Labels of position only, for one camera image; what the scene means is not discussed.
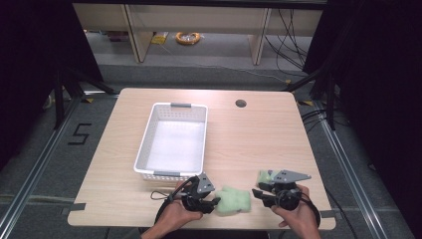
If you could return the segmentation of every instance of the black tape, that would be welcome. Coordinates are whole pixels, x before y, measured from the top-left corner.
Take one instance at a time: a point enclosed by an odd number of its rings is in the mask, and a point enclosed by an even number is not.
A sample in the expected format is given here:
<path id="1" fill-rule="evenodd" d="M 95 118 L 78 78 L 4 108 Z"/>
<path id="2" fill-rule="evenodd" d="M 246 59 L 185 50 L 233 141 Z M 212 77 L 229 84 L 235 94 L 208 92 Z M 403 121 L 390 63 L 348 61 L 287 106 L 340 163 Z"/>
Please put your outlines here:
<path id="1" fill-rule="evenodd" d="M 87 203 L 76 203 L 73 204 L 70 208 L 70 211 L 84 211 Z"/>
<path id="2" fill-rule="evenodd" d="M 333 210 L 320 211 L 319 214 L 321 218 L 335 217 Z"/>
<path id="3" fill-rule="evenodd" d="M 91 126 L 92 123 L 79 123 L 77 128 L 74 131 L 74 136 L 82 136 L 84 140 L 82 142 L 68 142 L 68 145 L 84 145 L 87 141 L 87 137 L 90 135 L 89 133 L 79 133 L 78 130 L 81 126 Z"/>

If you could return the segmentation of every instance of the yellow object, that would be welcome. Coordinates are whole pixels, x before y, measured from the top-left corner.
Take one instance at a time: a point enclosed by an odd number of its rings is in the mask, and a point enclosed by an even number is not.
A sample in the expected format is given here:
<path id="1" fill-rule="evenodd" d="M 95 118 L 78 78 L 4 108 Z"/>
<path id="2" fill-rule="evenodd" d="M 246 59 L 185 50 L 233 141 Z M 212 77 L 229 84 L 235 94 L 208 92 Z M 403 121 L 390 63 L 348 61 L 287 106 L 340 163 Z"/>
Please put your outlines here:
<path id="1" fill-rule="evenodd" d="M 86 98 L 82 100 L 82 103 L 92 103 L 94 101 L 94 98 Z"/>
<path id="2" fill-rule="evenodd" d="M 183 33 L 176 34 L 176 42 L 182 45 L 193 45 L 199 42 L 201 36 L 199 33 Z"/>
<path id="3" fill-rule="evenodd" d="M 312 107 L 314 105 L 313 101 L 299 101 L 298 106 L 309 106 Z"/>
<path id="4" fill-rule="evenodd" d="M 165 39 L 167 39 L 168 32 L 157 32 L 151 39 L 152 44 L 159 44 L 162 45 L 165 43 Z"/>

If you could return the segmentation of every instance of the cable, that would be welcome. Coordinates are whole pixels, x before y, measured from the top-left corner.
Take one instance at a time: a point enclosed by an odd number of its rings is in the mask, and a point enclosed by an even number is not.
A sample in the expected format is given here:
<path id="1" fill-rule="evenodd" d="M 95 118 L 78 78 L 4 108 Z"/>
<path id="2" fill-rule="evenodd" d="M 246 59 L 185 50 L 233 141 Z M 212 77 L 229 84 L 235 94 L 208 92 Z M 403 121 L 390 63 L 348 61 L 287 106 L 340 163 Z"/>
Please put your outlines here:
<path id="1" fill-rule="evenodd" d="M 353 227 L 351 226 L 350 221 L 348 220 L 347 216 L 345 215 L 343 209 L 341 208 L 340 204 L 337 202 L 337 200 L 335 200 L 334 196 L 331 194 L 331 192 L 328 190 L 328 188 L 326 188 L 325 186 L 323 187 L 326 191 L 326 194 L 328 194 L 328 196 L 332 199 L 332 201 L 335 203 L 335 205 L 338 207 L 338 209 L 340 210 L 341 215 L 344 217 L 348 227 L 350 228 L 351 233 L 353 234 L 353 237 L 357 239 L 357 235 L 356 232 L 354 231 Z"/>
<path id="2" fill-rule="evenodd" d="M 285 38 L 282 40 L 280 38 L 280 36 L 277 36 L 277 38 L 279 39 L 280 43 L 282 45 L 284 45 L 287 49 L 291 50 L 292 52 L 296 52 L 294 49 L 292 49 L 291 47 L 289 47 L 288 45 L 285 44 L 286 38 L 288 37 L 288 35 L 285 36 Z"/>
<path id="3" fill-rule="evenodd" d="M 311 121 L 304 122 L 304 125 L 310 124 L 311 122 L 315 122 L 315 121 L 320 122 L 321 120 L 325 120 L 325 119 L 313 119 Z"/>
<path id="4" fill-rule="evenodd" d="M 177 192 L 179 192 L 184 186 L 186 186 L 186 184 L 188 184 L 189 182 L 193 182 L 193 179 L 195 178 L 195 176 L 193 177 L 189 177 L 186 181 L 184 181 L 179 187 L 177 187 L 176 190 L 173 191 L 173 193 L 171 193 L 171 197 L 168 198 L 170 201 L 173 201 L 173 198 L 176 196 Z"/>
<path id="5" fill-rule="evenodd" d="M 173 57 L 176 57 L 173 53 L 171 53 L 169 50 L 167 50 L 164 46 L 159 45 L 164 51 L 166 51 L 168 54 L 170 54 Z M 187 64 L 187 65 L 193 65 L 193 66 L 199 66 L 199 67 L 203 67 L 203 68 L 220 68 L 220 69 L 227 69 L 227 70 L 231 70 L 231 71 L 237 71 L 237 72 L 245 72 L 254 76 L 258 76 L 258 77 L 265 77 L 265 78 L 272 78 L 272 79 L 276 79 L 277 81 L 286 83 L 286 81 L 277 78 L 275 76 L 270 76 L 270 75 L 263 75 L 263 74 L 258 74 L 258 73 L 254 73 L 254 72 L 250 72 L 248 70 L 243 70 L 243 69 L 233 69 L 233 68 L 228 68 L 228 67 L 223 67 L 223 66 L 209 66 L 209 65 L 202 65 L 202 64 L 197 64 L 197 63 L 190 63 L 190 62 L 184 62 L 184 61 L 180 61 L 178 59 L 176 59 L 176 61 L 182 63 L 182 64 Z"/>
<path id="6" fill-rule="evenodd" d="M 291 20 L 291 22 L 289 23 L 289 27 L 287 26 L 287 24 L 286 24 L 286 22 L 285 22 L 285 19 L 283 18 L 283 15 L 282 15 L 282 12 L 281 12 L 281 10 L 279 9 L 279 15 L 280 15 L 280 18 L 282 19 L 282 22 L 283 22 L 283 25 L 285 26 L 285 29 L 286 29 L 286 32 L 287 32 L 287 36 L 289 36 L 289 38 L 291 39 L 291 41 L 292 41 L 292 43 L 294 44 L 294 46 L 296 47 L 296 51 L 294 51 L 294 52 L 296 52 L 297 54 L 298 54 L 298 57 L 299 57 L 299 59 L 301 60 L 301 63 L 302 64 L 304 64 L 305 63 L 305 61 L 304 61 L 304 59 L 302 58 L 302 54 L 301 54 L 301 51 L 302 52 L 306 52 L 306 51 L 304 51 L 302 48 L 300 48 L 299 46 L 298 46 L 298 43 L 297 43 L 297 41 L 296 41 L 296 35 L 295 35 L 295 26 L 294 26 L 294 24 L 293 24 L 293 16 L 294 16 L 294 10 L 292 9 L 291 10 L 291 18 L 290 18 L 290 20 Z"/>
<path id="7" fill-rule="evenodd" d="M 105 239 L 108 238 L 108 233 L 109 233 L 109 227 L 105 230 Z"/>
<path id="8" fill-rule="evenodd" d="M 306 113 L 302 116 L 302 121 L 305 122 L 305 120 L 307 120 L 311 117 L 317 116 L 319 114 L 322 114 L 324 112 L 326 112 L 326 110 L 317 110 L 317 111 L 312 111 L 312 112 Z"/>
<path id="9" fill-rule="evenodd" d="M 291 58 L 289 58 L 288 56 L 284 55 L 283 53 L 280 52 L 280 48 L 277 49 L 271 42 L 270 40 L 267 38 L 267 36 L 265 36 L 265 39 L 267 40 L 268 44 L 270 45 L 270 47 L 273 49 L 273 51 L 276 53 L 276 66 L 277 69 L 279 69 L 280 72 L 286 74 L 286 75 L 291 75 L 291 76 L 296 76 L 296 77 L 305 77 L 303 75 L 297 75 L 297 74 L 292 74 L 292 73 L 288 73 L 283 71 L 280 66 L 279 66 L 279 56 L 283 57 L 286 61 L 292 63 L 295 67 L 297 68 L 301 68 L 300 65 L 298 65 L 297 62 L 295 62 L 294 60 L 292 60 Z"/>
<path id="10" fill-rule="evenodd" d="M 282 239 L 282 238 L 283 238 L 283 236 L 285 235 L 285 233 L 286 233 L 286 231 L 282 231 L 282 232 L 279 234 L 279 239 Z"/>
<path id="11" fill-rule="evenodd" d="M 161 195 L 163 195 L 164 197 L 152 197 L 152 195 L 153 195 L 154 193 L 161 194 Z M 162 193 L 162 192 L 160 192 L 160 191 L 152 191 L 152 192 L 151 192 L 151 195 L 150 195 L 149 197 L 150 197 L 152 200 L 162 200 L 162 199 L 167 198 L 167 197 L 168 197 L 168 195 L 167 195 L 167 194 L 165 194 L 165 193 Z"/>
<path id="12" fill-rule="evenodd" d="M 317 122 L 316 123 L 314 123 L 314 125 L 312 125 L 308 130 L 307 130 L 307 133 L 309 133 L 315 126 L 317 126 L 317 124 L 319 124 L 320 122 L 322 122 L 322 121 L 324 121 L 324 120 L 326 120 L 326 118 L 324 118 L 324 119 L 316 119 L 317 120 Z"/>
<path id="13" fill-rule="evenodd" d="M 334 122 L 336 122 L 336 123 L 338 123 L 338 124 L 340 124 L 340 125 L 343 125 L 343 126 L 348 126 L 348 127 L 350 127 L 350 124 L 349 124 L 349 123 L 348 123 L 348 124 L 346 124 L 346 123 L 339 122 L 339 121 L 337 121 L 337 120 L 335 120 Z"/>
<path id="14" fill-rule="evenodd" d="M 307 194 L 304 194 L 303 192 L 301 192 L 301 196 L 297 196 L 294 193 L 291 193 L 290 196 L 296 198 L 299 201 L 304 202 L 311 209 L 311 211 L 314 213 L 314 215 L 316 217 L 316 226 L 319 227 L 319 225 L 320 225 L 320 213 L 319 213 L 319 210 L 317 209 L 317 207 L 314 205 L 311 198 Z"/>

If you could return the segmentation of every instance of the metal frame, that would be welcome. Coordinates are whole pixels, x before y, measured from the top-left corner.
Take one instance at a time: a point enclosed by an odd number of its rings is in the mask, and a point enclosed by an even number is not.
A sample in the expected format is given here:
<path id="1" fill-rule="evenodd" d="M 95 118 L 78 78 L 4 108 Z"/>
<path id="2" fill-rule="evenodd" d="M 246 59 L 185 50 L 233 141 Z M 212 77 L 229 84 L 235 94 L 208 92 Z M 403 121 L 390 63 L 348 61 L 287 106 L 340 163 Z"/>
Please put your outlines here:
<path id="1" fill-rule="evenodd" d="M 317 110 L 323 110 L 323 107 L 320 102 L 314 102 L 315 108 Z M 326 137 L 328 138 L 329 143 L 332 146 L 332 149 L 338 159 L 340 167 L 344 173 L 345 179 L 347 180 L 348 185 L 350 186 L 351 192 L 353 193 L 354 199 L 357 202 L 357 205 L 360 208 L 360 211 L 363 214 L 369 231 L 372 234 L 373 238 L 388 238 L 384 227 L 382 226 L 381 220 L 379 219 L 378 213 L 373 207 L 372 202 L 370 201 L 367 193 L 365 192 L 362 184 L 360 183 L 357 174 L 354 171 L 353 165 L 345 153 L 340 140 L 335 133 L 335 130 L 332 130 L 328 125 L 326 120 L 322 121 L 322 128 L 325 131 Z"/>
<path id="2" fill-rule="evenodd" d="M 6 239 L 12 232 L 12 229 L 24 210 L 31 193 L 40 180 L 53 152 L 62 138 L 62 135 L 69 124 L 69 119 L 71 118 L 72 113 L 75 111 L 80 101 L 81 98 L 74 98 L 71 100 L 62 123 L 53 131 L 41 155 L 38 157 L 31 169 L 31 172 L 27 176 L 22 187 L 19 189 L 19 192 L 15 195 L 6 213 L 2 216 L 0 221 L 0 238 Z"/>

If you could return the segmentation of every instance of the person's arm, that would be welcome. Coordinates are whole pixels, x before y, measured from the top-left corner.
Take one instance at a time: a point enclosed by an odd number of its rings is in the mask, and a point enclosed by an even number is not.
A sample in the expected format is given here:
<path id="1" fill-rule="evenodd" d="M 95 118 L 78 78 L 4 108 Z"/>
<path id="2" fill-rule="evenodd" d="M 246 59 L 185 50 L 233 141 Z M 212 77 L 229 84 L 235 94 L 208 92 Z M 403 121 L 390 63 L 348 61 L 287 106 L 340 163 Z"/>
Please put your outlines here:
<path id="1" fill-rule="evenodd" d="M 304 195 L 310 196 L 310 190 L 307 187 L 298 185 L 298 188 Z M 288 211 L 278 206 L 271 207 L 271 210 L 284 219 L 284 221 L 279 224 L 279 227 L 290 226 L 300 238 L 320 238 L 317 230 L 316 217 L 313 211 L 304 202 L 301 201 L 299 206 L 293 211 Z"/>
<path id="2" fill-rule="evenodd" d="M 202 212 L 192 212 L 184 208 L 180 200 L 168 204 L 155 225 L 140 235 L 141 239 L 159 239 L 175 231 L 186 223 L 202 218 Z"/>

